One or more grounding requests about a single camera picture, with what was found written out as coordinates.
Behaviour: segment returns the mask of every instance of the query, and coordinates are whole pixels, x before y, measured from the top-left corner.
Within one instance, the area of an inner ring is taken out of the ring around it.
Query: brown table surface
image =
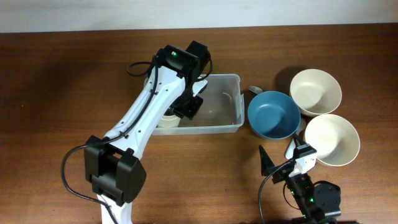
[[[134,102],[144,79],[127,75],[126,65],[192,40],[209,47],[213,73],[241,77],[246,107],[250,85],[286,92],[304,68],[333,74],[343,91],[333,113],[356,127],[361,151],[344,167],[317,165],[312,180],[341,187],[339,220],[397,222],[398,24],[1,34],[0,222],[99,223],[98,204],[63,188],[62,157],[90,135],[103,136]],[[258,222],[258,145],[280,164],[288,142],[257,137],[247,118],[234,134],[152,136],[133,221]],[[82,152],[68,161],[67,179],[95,196]],[[282,186],[264,187],[266,220],[300,216]]]

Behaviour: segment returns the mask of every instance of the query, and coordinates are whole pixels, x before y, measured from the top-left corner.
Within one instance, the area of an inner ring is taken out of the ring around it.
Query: bowl
[[[249,104],[249,123],[253,131],[265,139],[283,139],[296,132],[300,110],[293,99],[278,91],[258,94]]]
[[[327,166],[344,166],[359,153],[360,140],[354,126],[334,114],[313,118],[304,133],[304,140],[317,150],[317,160]]]
[[[290,95],[307,116],[328,114],[340,105],[342,93],[338,82],[329,73],[307,69],[294,76]]]

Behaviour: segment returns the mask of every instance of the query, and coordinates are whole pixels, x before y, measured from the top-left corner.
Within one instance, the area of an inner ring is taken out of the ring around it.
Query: white wall
[[[398,0],[0,0],[0,32],[398,22]]]

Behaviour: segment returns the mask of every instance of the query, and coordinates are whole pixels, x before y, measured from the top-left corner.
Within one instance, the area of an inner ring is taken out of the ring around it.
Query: plastic bin
[[[203,104],[192,120],[183,118],[176,128],[155,128],[153,135],[234,133],[244,123],[241,79],[237,74],[209,75]]]

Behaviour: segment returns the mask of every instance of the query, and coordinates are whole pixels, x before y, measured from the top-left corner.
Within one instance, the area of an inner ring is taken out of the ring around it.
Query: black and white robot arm
[[[152,60],[148,82],[128,112],[103,139],[92,136],[82,147],[86,180],[104,202],[103,223],[132,223],[132,201],[146,179],[140,160],[149,137],[167,110],[180,118],[193,118],[203,103],[197,94],[206,88],[207,80],[200,74],[208,62],[207,47],[195,41],[186,50],[171,45],[160,49]],[[63,173],[70,154],[63,160],[61,173],[72,192]]]

